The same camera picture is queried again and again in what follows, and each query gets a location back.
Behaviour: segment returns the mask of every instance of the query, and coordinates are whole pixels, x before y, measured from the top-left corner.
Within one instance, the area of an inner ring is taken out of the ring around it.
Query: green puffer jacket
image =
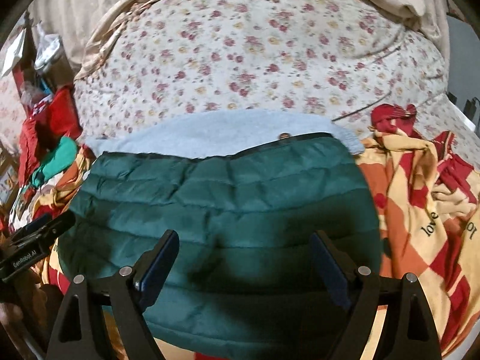
[[[311,269],[315,230],[380,266],[365,179],[325,133],[201,160],[104,154],[70,209],[77,223],[58,244],[70,279],[111,275],[176,230],[178,258],[145,319],[156,338],[225,359],[326,354],[345,315]]]

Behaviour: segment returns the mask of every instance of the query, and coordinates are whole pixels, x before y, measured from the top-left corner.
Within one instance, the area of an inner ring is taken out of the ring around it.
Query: light blue fleece lining
[[[353,155],[364,151],[355,134],[328,118],[268,110],[210,111],[174,117],[119,139],[87,139],[99,156],[103,152],[157,153],[184,158],[233,155],[269,143],[281,133],[291,136],[326,132]]]

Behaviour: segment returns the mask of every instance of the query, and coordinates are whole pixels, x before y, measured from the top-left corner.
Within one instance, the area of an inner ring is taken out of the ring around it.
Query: floral bedsheet
[[[428,137],[447,119],[446,85],[436,47],[366,0],[161,0],[76,82],[76,104],[84,135],[109,137],[240,108],[320,114],[364,136],[376,105],[414,104]],[[480,163],[478,138],[450,125]]]

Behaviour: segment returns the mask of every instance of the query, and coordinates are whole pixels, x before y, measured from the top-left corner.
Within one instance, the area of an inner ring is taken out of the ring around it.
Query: orange and red blanket
[[[377,107],[356,162],[380,219],[380,274],[419,277],[445,355],[480,315],[480,174],[452,152],[451,132],[423,139],[415,115],[413,105]],[[385,313],[377,312],[363,359],[373,356]]]

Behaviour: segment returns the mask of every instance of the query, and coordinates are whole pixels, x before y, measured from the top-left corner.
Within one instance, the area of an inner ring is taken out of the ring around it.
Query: white plastic bag
[[[28,81],[22,83],[20,86],[20,92],[22,93],[22,97],[20,97],[20,103],[26,105],[30,109],[47,96],[44,91],[33,86],[32,83]]]
[[[63,54],[63,44],[60,35],[46,34],[41,23],[35,26],[38,33],[37,58],[35,70],[40,74],[46,73],[50,66]]]
[[[2,77],[5,77],[7,74],[9,74],[15,65],[20,62],[23,55],[23,44],[25,43],[26,31],[27,30],[23,29],[7,49],[7,54],[5,55],[5,61],[3,62],[3,69],[1,73]]]

